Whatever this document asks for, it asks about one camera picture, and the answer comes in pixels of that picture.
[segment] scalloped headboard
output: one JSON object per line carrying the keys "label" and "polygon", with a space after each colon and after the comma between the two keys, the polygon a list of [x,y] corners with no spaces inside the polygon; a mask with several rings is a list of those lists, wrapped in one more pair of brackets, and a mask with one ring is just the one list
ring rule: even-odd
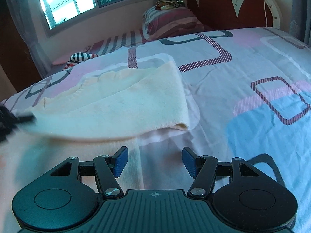
{"label": "scalloped headboard", "polygon": [[280,28],[282,15],[275,0],[187,0],[197,18],[214,30],[265,27]]}

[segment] crosshair logo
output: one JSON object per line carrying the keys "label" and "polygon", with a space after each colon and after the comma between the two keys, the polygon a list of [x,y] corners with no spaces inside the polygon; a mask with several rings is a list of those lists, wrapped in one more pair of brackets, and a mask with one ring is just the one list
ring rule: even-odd
{"label": "crosshair logo", "polygon": [[153,197],[158,197],[160,194],[157,193],[157,192],[154,192],[154,193],[152,193],[151,195],[152,195]]}

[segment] white cable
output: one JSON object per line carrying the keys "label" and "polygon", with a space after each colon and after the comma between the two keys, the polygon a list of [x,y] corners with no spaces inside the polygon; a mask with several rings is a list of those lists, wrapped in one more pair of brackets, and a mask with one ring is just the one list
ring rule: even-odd
{"label": "white cable", "polygon": [[264,0],[264,10],[265,10],[265,18],[266,18],[266,28],[268,28],[268,19],[267,19],[267,13],[266,13],[266,0]]}

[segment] silver screw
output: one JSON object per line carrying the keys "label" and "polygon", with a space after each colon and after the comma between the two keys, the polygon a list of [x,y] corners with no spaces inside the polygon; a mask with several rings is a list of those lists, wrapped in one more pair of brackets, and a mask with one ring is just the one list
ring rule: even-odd
{"label": "silver screw", "polygon": [[118,188],[111,187],[111,188],[106,189],[105,193],[110,196],[116,196],[120,194],[121,191]]}
{"label": "silver screw", "polygon": [[192,188],[190,190],[190,193],[196,196],[202,196],[204,195],[206,192],[203,188]]}

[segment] window frame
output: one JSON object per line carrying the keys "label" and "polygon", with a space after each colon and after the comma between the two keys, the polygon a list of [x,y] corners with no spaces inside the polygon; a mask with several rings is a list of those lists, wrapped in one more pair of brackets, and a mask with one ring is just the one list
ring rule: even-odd
{"label": "window frame", "polygon": [[139,2],[143,2],[143,1],[147,1],[147,0],[115,0],[113,2],[110,3],[106,3],[103,6],[99,7],[99,2],[98,0],[93,0],[95,7],[85,11],[83,13],[78,14],[77,16],[68,19],[67,21],[54,26],[52,29],[50,29],[49,27],[49,23],[46,19],[45,13],[41,7],[41,3],[40,0],[36,0],[36,5],[37,5],[37,9],[40,11],[40,19],[44,28],[44,31],[47,35],[47,37],[52,37],[80,22],[83,22],[89,18],[92,18],[96,15],[99,15],[101,13],[104,13],[106,11],[110,11],[113,9],[117,9],[120,8],[122,6],[126,6],[126,5],[130,5],[133,3],[139,3]]}

